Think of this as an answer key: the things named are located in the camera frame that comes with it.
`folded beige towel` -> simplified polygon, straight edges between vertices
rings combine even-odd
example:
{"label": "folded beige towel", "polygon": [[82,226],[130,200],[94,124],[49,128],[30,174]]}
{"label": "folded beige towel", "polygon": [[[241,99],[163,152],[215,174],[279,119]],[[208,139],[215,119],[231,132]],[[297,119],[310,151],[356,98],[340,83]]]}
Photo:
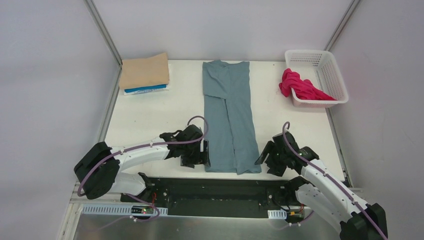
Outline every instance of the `folded beige towel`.
{"label": "folded beige towel", "polygon": [[122,60],[119,88],[134,89],[170,83],[166,52],[149,58]]}

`grey wall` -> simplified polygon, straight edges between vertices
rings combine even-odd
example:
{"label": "grey wall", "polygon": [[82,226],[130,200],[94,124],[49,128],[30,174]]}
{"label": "grey wall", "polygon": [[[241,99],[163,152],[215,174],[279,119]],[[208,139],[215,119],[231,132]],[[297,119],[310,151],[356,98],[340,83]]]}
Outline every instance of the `grey wall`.
{"label": "grey wall", "polygon": [[56,239],[118,67],[82,0],[0,3],[0,239]]}
{"label": "grey wall", "polygon": [[333,50],[350,96],[331,109],[336,132],[389,239],[423,238],[423,11],[422,0],[363,0]]}
{"label": "grey wall", "polygon": [[281,61],[324,49],[351,0],[95,0],[124,59]]}

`laundry basket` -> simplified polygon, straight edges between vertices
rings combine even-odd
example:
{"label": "laundry basket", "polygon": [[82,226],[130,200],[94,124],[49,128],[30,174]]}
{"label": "laundry basket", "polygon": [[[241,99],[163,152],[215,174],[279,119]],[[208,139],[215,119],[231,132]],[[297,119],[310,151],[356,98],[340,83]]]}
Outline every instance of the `laundry basket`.
{"label": "laundry basket", "polygon": [[288,50],[285,52],[287,68],[300,74],[302,80],[309,79],[319,90],[336,101],[303,100],[291,89],[293,105],[306,108],[330,108],[349,100],[348,91],[334,55],[321,50]]}

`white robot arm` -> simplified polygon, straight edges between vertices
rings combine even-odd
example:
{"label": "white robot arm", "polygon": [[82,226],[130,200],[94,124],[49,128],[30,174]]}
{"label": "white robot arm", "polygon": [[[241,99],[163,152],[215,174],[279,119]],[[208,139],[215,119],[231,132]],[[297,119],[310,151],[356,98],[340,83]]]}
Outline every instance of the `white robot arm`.
{"label": "white robot arm", "polygon": [[109,147],[104,141],[96,143],[73,169],[81,183],[78,195],[88,199],[106,193],[137,196],[146,189],[147,177],[123,171],[150,161],[181,157],[181,166],[210,166],[208,142],[203,141],[203,152],[200,149],[203,137],[200,128],[189,125],[184,130],[165,132],[137,145]]}
{"label": "white robot arm", "polygon": [[340,182],[309,147],[299,148],[289,132],[272,137],[256,164],[265,160],[268,173],[282,176],[287,168],[300,176],[288,181],[288,199],[310,207],[327,221],[342,240],[386,240],[386,213],[370,205]]}

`pink towel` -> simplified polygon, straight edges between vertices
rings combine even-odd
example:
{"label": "pink towel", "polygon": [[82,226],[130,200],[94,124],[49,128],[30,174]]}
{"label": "pink towel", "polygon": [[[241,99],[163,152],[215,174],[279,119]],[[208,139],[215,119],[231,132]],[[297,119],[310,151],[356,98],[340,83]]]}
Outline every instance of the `pink towel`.
{"label": "pink towel", "polygon": [[281,93],[286,97],[290,96],[292,89],[294,89],[294,92],[299,99],[335,101],[333,97],[325,94],[319,89],[316,89],[309,79],[302,81],[299,73],[292,71],[290,68],[284,70],[284,73],[282,74],[282,82],[280,82],[278,86]]}

